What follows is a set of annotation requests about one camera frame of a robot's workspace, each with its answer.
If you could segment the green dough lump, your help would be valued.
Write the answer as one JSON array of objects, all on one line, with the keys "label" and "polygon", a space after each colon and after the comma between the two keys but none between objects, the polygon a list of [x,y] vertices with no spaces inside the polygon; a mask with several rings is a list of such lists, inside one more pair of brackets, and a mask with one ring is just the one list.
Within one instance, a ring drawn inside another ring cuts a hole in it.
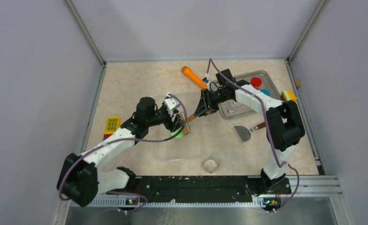
[{"label": "green dough lump", "polygon": [[184,136],[183,134],[183,131],[180,131],[180,129],[174,131],[171,133],[171,135],[174,137],[174,138],[182,138]]}]

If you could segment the wooden double-ended roller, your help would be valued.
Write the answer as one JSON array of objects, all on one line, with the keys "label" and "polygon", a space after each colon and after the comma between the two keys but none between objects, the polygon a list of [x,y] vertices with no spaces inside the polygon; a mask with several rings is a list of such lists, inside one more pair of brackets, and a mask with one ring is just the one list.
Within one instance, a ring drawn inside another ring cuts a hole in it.
[{"label": "wooden double-ended roller", "polygon": [[193,114],[187,118],[186,128],[184,130],[184,135],[188,135],[191,132],[190,123],[197,119],[197,117]]}]

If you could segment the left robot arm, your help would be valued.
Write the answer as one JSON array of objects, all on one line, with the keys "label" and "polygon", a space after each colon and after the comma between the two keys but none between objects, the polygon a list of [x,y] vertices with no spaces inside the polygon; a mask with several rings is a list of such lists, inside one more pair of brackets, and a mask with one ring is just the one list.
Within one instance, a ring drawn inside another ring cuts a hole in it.
[{"label": "left robot arm", "polygon": [[142,97],[131,117],[109,138],[86,152],[65,157],[56,185],[59,199],[72,200],[85,207],[97,195],[109,190],[120,189],[125,194],[133,192],[136,182],[126,169],[120,167],[101,175],[102,169],[125,150],[139,142],[148,142],[145,136],[150,127],[164,125],[172,133],[164,141],[178,136],[187,123],[187,119],[180,118],[179,107],[187,113],[182,101],[171,93],[166,94],[160,108],[153,98]]}]

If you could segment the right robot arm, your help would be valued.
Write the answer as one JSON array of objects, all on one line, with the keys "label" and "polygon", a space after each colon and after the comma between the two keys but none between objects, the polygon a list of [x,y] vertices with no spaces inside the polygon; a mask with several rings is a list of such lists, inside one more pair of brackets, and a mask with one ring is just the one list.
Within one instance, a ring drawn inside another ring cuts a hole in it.
[{"label": "right robot arm", "polygon": [[229,69],[216,75],[217,90],[202,89],[195,117],[207,116],[219,110],[219,104],[228,100],[250,107],[262,115],[266,125],[267,140],[271,154],[261,170],[260,187],[273,193],[285,178],[286,164],[294,147],[305,135],[305,128],[298,105],[292,101],[272,98],[255,89],[248,81],[237,81]]}]

